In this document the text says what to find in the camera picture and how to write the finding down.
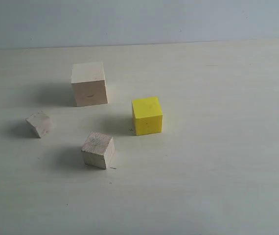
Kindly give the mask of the large wooden cube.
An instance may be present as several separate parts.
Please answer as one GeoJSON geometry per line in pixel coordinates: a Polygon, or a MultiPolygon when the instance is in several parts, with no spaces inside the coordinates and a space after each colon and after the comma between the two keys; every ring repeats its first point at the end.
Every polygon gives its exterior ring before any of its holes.
{"type": "Polygon", "coordinates": [[[73,64],[71,86],[78,107],[108,103],[102,62],[73,64]]]}

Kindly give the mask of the yellow cube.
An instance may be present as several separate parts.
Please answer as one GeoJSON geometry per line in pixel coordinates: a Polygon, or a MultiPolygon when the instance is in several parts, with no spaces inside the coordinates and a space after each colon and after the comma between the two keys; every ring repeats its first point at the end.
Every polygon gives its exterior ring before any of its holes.
{"type": "Polygon", "coordinates": [[[136,136],[162,132],[163,112],[157,97],[132,100],[132,116],[136,136]]]}

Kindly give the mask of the small wooden cube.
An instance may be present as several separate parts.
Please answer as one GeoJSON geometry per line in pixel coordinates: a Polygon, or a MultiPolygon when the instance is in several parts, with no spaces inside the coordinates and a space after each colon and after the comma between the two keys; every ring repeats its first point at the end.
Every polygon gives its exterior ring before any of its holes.
{"type": "Polygon", "coordinates": [[[51,118],[42,111],[31,114],[25,121],[38,138],[44,137],[53,128],[51,118]]]}

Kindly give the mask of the medium wooden cube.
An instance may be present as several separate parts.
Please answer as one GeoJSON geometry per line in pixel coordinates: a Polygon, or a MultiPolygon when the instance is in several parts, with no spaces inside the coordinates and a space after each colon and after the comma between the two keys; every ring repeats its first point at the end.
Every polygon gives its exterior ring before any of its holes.
{"type": "Polygon", "coordinates": [[[90,132],[81,153],[86,165],[107,169],[115,152],[114,138],[99,132],[90,132]]]}

